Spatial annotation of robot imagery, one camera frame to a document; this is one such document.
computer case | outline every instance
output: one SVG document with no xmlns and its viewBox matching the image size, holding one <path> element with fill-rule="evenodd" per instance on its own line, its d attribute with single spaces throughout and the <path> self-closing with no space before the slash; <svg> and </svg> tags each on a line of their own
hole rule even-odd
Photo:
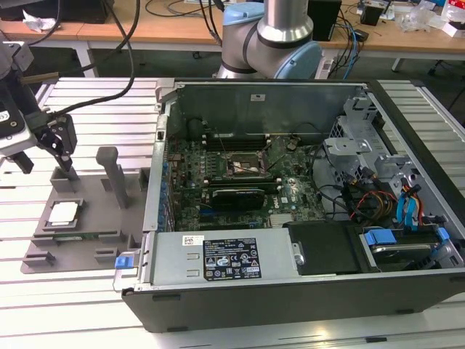
<svg viewBox="0 0 465 349">
<path fill-rule="evenodd" d="M 341 0 L 309 0 L 307 13 L 313 21 L 313 40 L 331 40 L 341 4 Z"/>
</svg>

wooden desk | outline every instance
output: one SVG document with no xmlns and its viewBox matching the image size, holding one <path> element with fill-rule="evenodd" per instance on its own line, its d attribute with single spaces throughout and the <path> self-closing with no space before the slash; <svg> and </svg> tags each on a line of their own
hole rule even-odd
<svg viewBox="0 0 465 349">
<path fill-rule="evenodd" d="M 53 33 L 47 40 L 39 43 L 36 47 L 65 47 L 75 49 L 81 66 L 92 62 L 92 53 L 86 41 L 78 40 L 78 32 L 83 27 L 83 23 L 63 23 L 61 28 Z M 33 41 L 40 39 L 44 33 L 37 33 L 29 29 L 26 24 L 20 21 L 0 20 L 0 29 L 4 32 L 6 40 Z M 86 77 L 97 76 L 97 69 L 86 71 Z"/>
<path fill-rule="evenodd" d="M 134 49 L 207 51 L 220 52 L 219 47 L 206 29 L 203 18 L 192 17 L 156 17 L 145 11 L 148 0 L 142 0 L 139 25 L 132 37 Z M 150 9 L 157 13 L 170 15 L 165 6 L 172 0 L 155 0 Z M 115 0 L 115 12 L 128 31 L 134 19 L 135 0 Z M 432 28 L 427 32 L 403 33 L 393 21 L 379 21 L 376 27 L 361 25 L 360 17 L 354 15 L 355 8 L 347 11 L 347 5 L 355 0 L 343 0 L 342 10 L 345 17 L 356 27 L 370 34 L 361 52 L 368 57 L 416 58 L 433 60 L 465 60 L 465 40 L 453 39 L 446 33 Z M 196 9 L 193 4 L 179 3 L 173 8 L 180 12 Z M 222 31 L 222 13 L 214 9 L 215 23 Z M 11 39 L 36 38 L 22 23 L 1 22 L 0 28 Z M 82 65 L 92 61 L 91 49 L 111 49 L 121 40 L 121 34 L 112 18 L 106 24 L 65 23 L 63 29 L 49 40 L 39 44 L 44 47 L 74 48 Z M 317 77 L 325 79 L 334 58 L 346 47 L 347 37 L 342 30 L 335 30 L 329 42 L 320 43 L 323 59 L 318 68 Z M 97 76 L 96 71 L 86 72 L 86 76 Z"/>
<path fill-rule="evenodd" d="M 145 11 L 145 4 L 148 0 L 142 0 L 140 19 L 137 29 L 132 36 L 131 43 L 159 43 L 170 44 L 172 46 L 180 44 L 179 47 L 185 49 L 183 45 L 206 45 L 217 46 L 215 41 L 207 31 L 203 18 L 200 17 L 157 17 Z M 166 9 L 166 5 L 173 0 L 155 0 L 149 9 L 155 13 L 171 15 Z M 128 31 L 134 21 L 135 0 L 115 0 L 115 13 Z M 179 3 L 173 6 L 180 12 L 189 12 L 199 8 L 198 5 Z M 219 33 L 222 33 L 223 15 L 217 9 L 213 9 L 215 24 Z M 120 41 L 121 33 L 114 25 L 111 18 L 108 23 L 84 24 L 78 32 L 79 40 L 87 41 Z"/>
</svg>

white sticker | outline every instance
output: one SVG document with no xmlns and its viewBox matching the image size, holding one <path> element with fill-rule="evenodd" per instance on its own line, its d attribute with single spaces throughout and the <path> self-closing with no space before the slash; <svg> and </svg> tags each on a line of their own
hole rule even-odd
<svg viewBox="0 0 465 349">
<path fill-rule="evenodd" d="M 264 102 L 265 95 L 250 95 L 251 102 Z"/>
<path fill-rule="evenodd" d="M 203 235 L 183 235 L 182 245 L 183 246 L 199 246 L 203 244 Z"/>
<path fill-rule="evenodd" d="M 9 119 L 9 113 L 7 111 L 2 111 L 0 113 L 0 122 L 6 121 Z"/>
<path fill-rule="evenodd" d="M 436 4 L 434 2 L 430 2 L 430 1 L 426 1 L 426 0 L 421 0 L 420 1 L 420 4 L 418 4 L 421 6 L 421 8 L 424 8 L 424 9 L 429 9 L 429 10 L 433 10 L 434 7 L 436 6 Z"/>
</svg>

blue cable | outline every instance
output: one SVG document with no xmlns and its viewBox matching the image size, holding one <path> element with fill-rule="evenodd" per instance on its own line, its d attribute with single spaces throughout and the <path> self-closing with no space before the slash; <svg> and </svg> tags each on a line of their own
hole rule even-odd
<svg viewBox="0 0 465 349">
<path fill-rule="evenodd" d="M 355 36 L 354 28 L 352 26 L 350 26 L 349 29 L 352 32 L 352 41 L 353 41 L 354 48 L 352 49 L 352 56 L 350 58 L 349 66 L 347 67 L 346 73 L 344 74 L 344 77 L 343 77 L 344 80 L 349 76 L 350 71 L 354 67 L 355 55 L 356 55 L 356 51 L 357 51 L 357 37 Z"/>
<path fill-rule="evenodd" d="M 350 32 L 352 34 L 352 53 L 350 55 L 350 62 L 349 62 L 349 66 L 347 67 L 347 70 L 344 74 L 344 77 L 343 79 L 345 80 L 349 74 L 350 74 L 350 71 L 352 70 L 352 68 L 354 67 L 354 64 L 355 64 L 355 56 L 357 55 L 357 37 L 355 36 L 355 32 L 354 32 L 354 28 L 352 26 L 348 26 L 348 25 L 341 25 L 341 24 L 336 24 L 337 26 L 341 27 L 341 28 L 346 28 L 346 29 L 350 29 Z"/>
</svg>

black cable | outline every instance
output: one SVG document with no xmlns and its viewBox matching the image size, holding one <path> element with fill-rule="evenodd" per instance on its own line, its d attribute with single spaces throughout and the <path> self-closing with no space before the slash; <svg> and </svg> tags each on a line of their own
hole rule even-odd
<svg viewBox="0 0 465 349">
<path fill-rule="evenodd" d="M 215 34 L 219 37 L 217 26 L 215 25 L 215 20 L 213 18 L 213 10 L 211 9 L 212 3 L 211 0 L 209 0 L 209 16 L 210 16 L 210 21 L 211 21 L 211 27 L 213 28 L 213 31 Z"/>
<path fill-rule="evenodd" d="M 106 0 L 101 0 L 101 1 L 102 1 L 102 3 L 104 5 L 110 6 L 110 5 L 108 5 L 106 3 Z M 136 12 L 134 13 L 134 22 L 132 23 L 132 27 L 131 27 L 131 29 L 129 29 L 129 32 L 124 37 L 123 41 L 117 47 L 115 47 L 109 53 L 107 53 L 106 56 L 104 56 L 101 60 L 99 60 L 99 61 L 97 61 L 95 63 L 91 63 L 89 65 L 85 65 L 84 67 L 75 68 L 75 69 L 71 69 L 69 71 L 60 72 L 60 77 L 67 76 L 67 75 L 73 75 L 73 74 L 76 74 L 76 73 L 83 73 L 84 71 L 88 71 L 89 69 L 93 69 L 93 68 L 97 67 L 98 65 L 102 64 L 103 62 L 105 62 L 106 60 L 108 60 L 109 58 L 111 58 L 112 56 L 114 56 L 115 53 L 119 53 L 121 51 L 121 49 L 128 43 L 128 41 L 130 40 L 130 38 L 132 37 L 132 35 L 136 31 L 137 24 L 139 23 L 139 18 L 140 18 L 140 0 L 136 0 Z"/>
<path fill-rule="evenodd" d="M 315 126 L 315 124 L 313 124 L 311 121 L 303 121 L 303 122 L 299 122 L 296 126 L 294 126 L 292 128 L 292 130 L 289 132 L 291 135 L 294 135 L 295 132 L 296 132 L 296 129 L 298 129 L 300 126 L 302 125 L 310 125 L 311 127 L 313 127 L 320 135 L 324 136 L 325 134 L 318 128 Z"/>
<path fill-rule="evenodd" d="M 176 9 L 171 8 L 173 5 L 178 4 L 180 2 L 184 2 L 184 0 L 173 1 L 173 2 L 166 5 L 166 9 L 168 11 L 170 11 L 170 13 L 172 13 L 173 15 L 182 15 L 184 17 L 202 17 L 202 15 L 200 13 L 195 13 L 195 12 L 194 13 L 185 13 L 185 12 L 180 12 L 180 11 L 178 11 Z"/>
<path fill-rule="evenodd" d="M 202 15 L 203 15 L 203 20 L 205 21 L 205 26 L 206 26 L 207 30 L 210 32 L 210 34 L 211 34 L 212 31 L 211 31 L 209 22 L 208 22 L 208 20 L 206 19 L 205 9 L 203 8 L 202 0 L 198 0 L 198 4 L 201 6 L 201 11 L 202 11 Z"/>
<path fill-rule="evenodd" d="M 452 65 L 450 63 L 444 62 L 444 61 L 439 61 L 438 66 L 440 66 L 442 69 L 445 71 L 449 72 L 452 76 L 457 76 L 457 75 L 462 75 L 464 72 L 457 72 L 457 71 L 452 71 L 450 68 L 444 66 L 444 64 L 449 65 L 450 67 L 456 68 L 456 69 L 461 69 L 462 67 L 460 65 Z"/>
<path fill-rule="evenodd" d="M 458 69 L 465 69 L 465 65 L 463 64 L 452 64 L 452 63 L 446 62 L 445 60 L 439 60 L 438 62 L 440 62 L 439 65 L 446 64 L 446 65 L 449 65 L 450 67 L 454 67 Z"/>
<path fill-rule="evenodd" d="M 321 196 L 322 196 L 323 198 L 325 198 L 326 200 L 331 201 L 334 205 L 337 205 L 337 206 L 341 207 L 343 210 L 345 210 L 345 211 L 347 211 L 347 212 L 349 211 L 349 209 L 347 208 L 346 205 L 341 204 L 341 203 L 340 203 L 339 201 L 337 201 L 335 198 L 331 198 L 330 196 L 324 194 L 323 192 L 319 192 L 318 194 L 321 195 Z"/>
<path fill-rule="evenodd" d="M 349 29 L 349 27 L 352 27 L 352 24 L 348 20 L 346 20 L 346 18 L 344 16 L 344 13 L 342 12 L 341 9 L 339 9 L 339 12 L 341 13 L 341 16 L 338 16 L 338 18 L 340 20 L 342 20 L 343 23 L 344 23 L 344 26 L 342 26 L 342 29 L 345 30 L 345 33 L 347 35 L 347 44 L 346 44 L 346 47 L 345 47 L 344 51 L 342 52 L 342 55 L 340 55 L 338 57 L 338 60 L 334 64 L 334 67 L 329 72 L 328 77 L 331 77 L 331 75 L 333 75 L 334 73 L 337 73 L 337 71 L 340 68 L 344 67 L 347 64 L 347 62 L 349 61 L 350 56 L 352 55 L 352 50 L 353 50 L 353 47 L 352 47 L 352 44 L 351 44 L 352 33 L 351 33 L 350 29 Z"/>
<path fill-rule="evenodd" d="M 336 167 L 331 163 L 331 160 L 329 159 L 328 153 L 326 153 L 326 148 L 325 148 L 324 146 L 323 146 L 323 151 L 325 152 L 326 160 L 328 161 L 328 163 L 329 163 L 333 168 L 336 168 Z"/>
<path fill-rule="evenodd" d="M 222 40 L 220 39 L 219 35 L 217 33 L 215 33 L 210 25 L 209 25 L 209 22 L 208 20 L 206 19 L 206 13 L 205 13 L 205 7 L 203 7 L 203 3 L 202 3 L 202 0 L 198 0 L 198 3 L 200 4 L 201 6 L 201 10 L 202 10 L 202 15 L 203 15 L 203 20 L 205 21 L 205 26 L 207 28 L 207 30 L 209 31 L 211 37 L 217 42 L 218 45 L 222 46 Z"/>
<path fill-rule="evenodd" d="M 190 15 L 191 13 L 195 13 L 195 12 L 198 12 L 198 11 L 202 10 L 201 8 L 198 8 L 198 9 L 194 9 L 193 11 L 179 13 L 178 15 L 164 15 L 163 13 L 157 13 L 157 12 L 154 12 L 154 11 L 148 9 L 149 5 L 152 4 L 153 1 L 154 0 L 150 0 L 148 3 L 145 4 L 145 11 L 150 13 L 151 15 L 154 15 L 154 16 L 157 16 L 157 17 L 182 17 L 182 16 Z M 183 1 L 184 0 L 179 0 L 179 1 L 172 2 L 168 6 L 171 6 L 173 4 L 177 4 L 178 2 L 183 2 Z"/>
<path fill-rule="evenodd" d="M 111 5 L 109 5 L 107 3 L 107 0 L 102 0 L 102 2 L 108 8 L 108 11 L 110 11 L 113 19 L 115 20 L 116 25 L 118 26 L 119 31 L 121 32 L 121 35 L 124 38 L 126 38 L 127 34 L 124 31 L 124 28 L 123 28 L 121 22 L 119 21 L 118 17 L 116 16 L 115 12 L 113 11 L 113 8 L 111 7 Z M 97 104 L 97 103 L 107 102 L 109 100 L 116 100 L 119 97 L 123 97 L 131 89 L 131 87 L 132 87 L 132 85 L 134 83 L 134 79 L 136 77 L 135 68 L 134 68 L 134 58 L 132 57 L 132 47 L 131 47 L 131 43 L 129 41 L 127 41 L 127 46 L 128 46 L 129 60 L 131 61 L 131 77 L 129 78 L 129 82 L 128 82 L 128 84 L 126 85 L 126 87 L 123 90 L 121 90 L 119 93 L 116 93 L 115 95 L 95 98 L 93 100 L 88 100 L 86 102 L 81 102 L 81 103 L 76 103 L 75 105 L 70 105 L 69 107 L 62 109 L 61 111 L 56 111 L 56 112 L 52 113 L 52 116 L 57 118 L 58 116 L 69 113 L 69 112 L 74 111 L 75 109 L 78 109 L 78 108 L 86 107 L 88 105 L 94 105 L 94 104 Z"/>
<path fill-rule="evenodd" d="M 342 195 L 339 195 L 339 196 L 335 197 L 335 198 L 334 198 L 334 201 L 337 200 L 338 198 L 342 198 Z M 327 212 L 327 213 L 325 213 L 325 214 L 326 214 L 326 215 L 328 215 L 328 214 L 333 214 L 333 215 L 331 216 L 331 219 L 333 220 L 333 219 L 334 219 L 334 216 L 336 215 L 336 213 L 345 213 L 345 214 L 347 214 L 347 212 L 336 212 L 336 204 L 333 202 L 333 211 L 332 211 L 332 212 Z"/>
<path fill-rule="evenodd" d="M 50 28 L 49 32 L 42 36 L 40 39 L 30 42 L 29 46 L 34 46 L 41 43 L 43 40 L 47 40 L 60 26 L 61 24 L 61 17 L 62 17 L 62 5 L 63 0 L 58 0 L 58 10 L 57 10 L 57 19 L 55 20 L 55 24 L 53 27 Z"/>
<path fill-rule="evenodd" d="M 460 92 L 456 95 L 456 97 L 453 99 L 452 103 L 449 105 L 449 108 L 448 108 L 448 111 L 450 111 L 452 109 L 452 107 L 454 106 L 454 104 L 456 104 L 456 102 L 458 101 L 458 99 L 460 98 L 460 96 L 462 96 L 462 94 L 465 92 L 465 87 L 463 89 L 460 90 Z"/>
<path fill-rule="evenodd" d="M 217 9 L 220 10 L 221 12 L 225 11 L 225 3 L 221 0 L 213 0 L 215 5 L 217 6 Z"/>
</svg>

